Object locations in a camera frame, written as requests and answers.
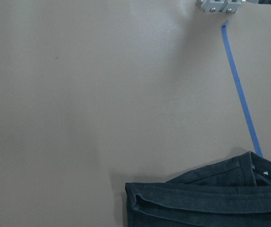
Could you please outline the black graphic t-shirt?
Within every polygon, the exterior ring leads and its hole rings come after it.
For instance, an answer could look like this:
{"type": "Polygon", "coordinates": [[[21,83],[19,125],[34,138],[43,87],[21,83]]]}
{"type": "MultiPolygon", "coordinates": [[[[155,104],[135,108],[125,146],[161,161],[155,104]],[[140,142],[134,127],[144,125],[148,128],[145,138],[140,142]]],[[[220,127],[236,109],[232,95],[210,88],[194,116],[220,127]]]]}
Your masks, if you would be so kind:
{"type": "Polygon", "coordinates": [[[125,191],[130,227],[271,227],[271,161],[251,151],[125,191]]]}

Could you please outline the aluminium frame post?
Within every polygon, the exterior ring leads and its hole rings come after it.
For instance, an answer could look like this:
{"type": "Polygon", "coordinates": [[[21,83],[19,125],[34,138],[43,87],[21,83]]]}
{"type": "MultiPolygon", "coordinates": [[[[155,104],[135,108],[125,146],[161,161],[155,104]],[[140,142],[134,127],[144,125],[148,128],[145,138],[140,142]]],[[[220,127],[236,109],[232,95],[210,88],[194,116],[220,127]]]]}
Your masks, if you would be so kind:
{"type": "Polygon", "coordinates": [[[197,0],[198,8],[205,13],[236,13],[242,0],[197,0]]]}

